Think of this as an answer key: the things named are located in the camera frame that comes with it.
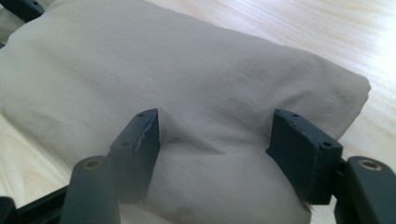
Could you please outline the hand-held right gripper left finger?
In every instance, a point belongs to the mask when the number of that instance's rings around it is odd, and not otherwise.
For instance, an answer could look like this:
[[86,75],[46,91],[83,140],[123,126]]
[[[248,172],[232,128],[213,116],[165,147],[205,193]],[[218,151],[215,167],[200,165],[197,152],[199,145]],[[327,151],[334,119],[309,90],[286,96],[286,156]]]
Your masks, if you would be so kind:
[[156,108],[135,115],[112,143],[108,157],[121,203],[145,200],[160,147]]

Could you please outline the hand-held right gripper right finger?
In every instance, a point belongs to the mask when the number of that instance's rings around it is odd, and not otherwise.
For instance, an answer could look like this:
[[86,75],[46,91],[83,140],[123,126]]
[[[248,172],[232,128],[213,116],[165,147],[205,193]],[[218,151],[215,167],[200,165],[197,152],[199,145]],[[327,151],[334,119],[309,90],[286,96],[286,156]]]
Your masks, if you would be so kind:
[[330,176],[343,147],[303,116],[276,109],[266,153],[309,204],[328,204]]

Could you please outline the beige shorts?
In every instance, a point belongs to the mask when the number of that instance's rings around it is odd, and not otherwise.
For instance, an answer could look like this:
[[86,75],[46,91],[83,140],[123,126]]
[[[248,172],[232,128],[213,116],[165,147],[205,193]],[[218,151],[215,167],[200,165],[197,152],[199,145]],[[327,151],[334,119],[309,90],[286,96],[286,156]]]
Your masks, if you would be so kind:
[[158,110],[145,207],[173,224],[309,224],[266,152],[274,111],[339,138],[369,90],[315,54],[143,0],[55,0],[0,49],[0,112],[68,165]]

